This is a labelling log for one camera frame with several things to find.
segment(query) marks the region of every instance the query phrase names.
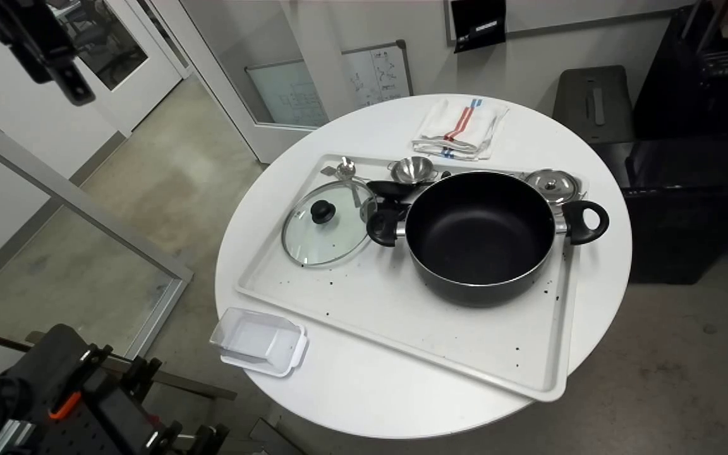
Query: white tray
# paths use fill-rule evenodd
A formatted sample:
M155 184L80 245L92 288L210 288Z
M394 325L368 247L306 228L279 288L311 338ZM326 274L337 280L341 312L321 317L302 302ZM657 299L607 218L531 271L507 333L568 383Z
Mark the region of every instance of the white tray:
M351 160L363 180L388 178L388 161ZM317 160L295 201L329 183L317 170L335 161L337 156ZM453 172L474 170L435 164ZM279 222L267 231L267 240L240 276L240 293L541 402L562 394L571 332L571 306L562 299L571 247L562 236L555 236L549 260L523 293L493 309L463 309L420 280L401 244L394 250L368 244L349 263L306 271L288 260Z

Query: cloth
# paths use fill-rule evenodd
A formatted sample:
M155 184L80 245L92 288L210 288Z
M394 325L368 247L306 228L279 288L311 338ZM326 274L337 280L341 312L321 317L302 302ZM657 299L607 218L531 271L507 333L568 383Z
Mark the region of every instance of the cloth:
M412 149L420 154L441 154L453 160L485 160L501 115L482 106L482 100L440 101L420 124Z

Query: glass lid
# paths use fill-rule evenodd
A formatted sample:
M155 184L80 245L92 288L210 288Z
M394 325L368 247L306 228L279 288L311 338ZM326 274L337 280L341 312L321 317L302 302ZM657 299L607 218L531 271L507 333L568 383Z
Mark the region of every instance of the glass lid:
M300 268L326 268L367 244L360 215L372 193L356 183L329 183L307 193L282 226L282 247Z

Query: round white table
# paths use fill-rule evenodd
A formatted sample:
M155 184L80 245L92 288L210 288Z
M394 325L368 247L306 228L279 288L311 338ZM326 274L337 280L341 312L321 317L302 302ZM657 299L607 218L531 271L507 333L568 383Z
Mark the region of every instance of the round white table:
M240 274L263 245L269 226L288 212L292 194L321 154L408 156L408 140L430 106L453 97L412 97L346 115L276 160L238 206L217 256L217 313L226 306L282 313L234 290ZM487 161L517 170L565 170L583 183L585 201L607 207L612 228L592 245L573 247L568 303L573 330L568 371L607 333L628 278L632 234L622 193L599 156L552 119L517 105L485 100L506 111ZM248 374L284 410L360 437L436 437L507 418L531 399L478 379L417 361L344 332L282 313L307 330L302 364L288 379Z

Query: plastic container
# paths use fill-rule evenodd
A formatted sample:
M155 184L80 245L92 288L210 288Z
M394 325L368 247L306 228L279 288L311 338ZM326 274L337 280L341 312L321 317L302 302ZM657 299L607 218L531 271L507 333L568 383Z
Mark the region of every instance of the plastic container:
M220 317L210 343L220 347L220 361L225 364L267 378L288 378L300 364L307 337L302 327L295 327L288 319L226 309Z

